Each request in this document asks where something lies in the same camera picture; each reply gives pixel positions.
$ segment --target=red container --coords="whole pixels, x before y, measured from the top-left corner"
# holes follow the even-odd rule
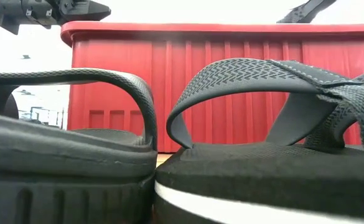
[[[73,67],[119,70],[150,84],[158,119],[159,151],[178,145],[166,119],[189,80],[211,62],[232,57],[298,60],[347,77],[364,73],[364,25],[112,24],[70,22],[62,39],[73,48]],[[285,93],[219,97],[185,112],[194,141],[238,144],[264,140]],[[140,134],[140,111],[122,90],[106,83],[71,86],[68,128],[115,128]],[[357,126],[345,134],[360,144]]]

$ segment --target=thick foam sole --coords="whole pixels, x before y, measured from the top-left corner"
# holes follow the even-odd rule
[[[0,224],[149,223],[154,174],[143,180],[0,172]]]
[[[364,219],[314,213],[181,192],[156,182],[157,224],[182,223],[364,223]]]

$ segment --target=flip-flop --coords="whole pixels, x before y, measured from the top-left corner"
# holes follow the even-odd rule
[[[64,131],[5,117],[9,95],[20,85],[84,82],[128,92],[142,112],[143,136]],[[0,224],[145,223],[156,149],[152,93],[135,75],[95,68],[0,73]]]
[[[192,142],[184,110],[251,91],[291,93],[265,142]],[[336,114],[348,118],[343,125],[334,122]],[[167,120],[168,135],[182,148],[157,168],[158,223],[364,222],[364,150],[340,139],[356,119],[364,148],[359,79],[295,61],[233,58],[206,66]],[[329,138],[321,130],[336,134]],[[307,136],[305,144],[296,144]]]

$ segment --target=textured rubber strap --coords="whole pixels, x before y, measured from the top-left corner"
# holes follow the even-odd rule
[[[309,134],[335,109],[336,103],[310,97],[306,100],[317,105],[317,109],[299,104],[305,94],[322,94],[324,88],[344,85],[361,85],[345,77],[297,62],[276,62],[249,58],[221,60],[202,69],[187,85],[167,120],[168,135],[181,146],[191,148],[193,143],[181,113],[191,106],[233,93],[252,91],[290,92],[284,113],[277,118],[267,138],[277,144],[292,144]],[[283,137],[272,134],[280,133]]]
[[[71,84],[86,83],[86,81],[110,83],[129,93],[138,104],[144,119],[145,143],[152,144],[153,148],[157,150],[157,122],[152,93],[147,83],[140,77],[129,73],[98,68],[73,68],[48,72],[0,73],[0,89],[5,86],[7,90],[15,89],[20,85]]]
[[[362,82],[364,86],[364,74],[356,77],[355,80]],[[332,114],[306,137],[304,145],[308,148],[325,151],[342,150],[345,147],[343,134],[356,121],[356,116],[350,106],[338,105]]]

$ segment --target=sandal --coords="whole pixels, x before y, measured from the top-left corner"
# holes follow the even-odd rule
[[[143,136],[110,129],[64,131],[5,117],[17,109],[6,105],[20,85],[86,82],[128,92],[142,112]],[[95,68],[0,73],[0,224],[148,222],[156,125],[151,90],[135,75]]]
[[[252,91],[291,93],[265,142],[192,142],[184,110]],[[158,223],[363,223],[364,150],[343,141],[356,120],[364,149],[364,75],[349,80],[295,61],[249,58],[206,66],[167,120],[182,147],[156,171]]]

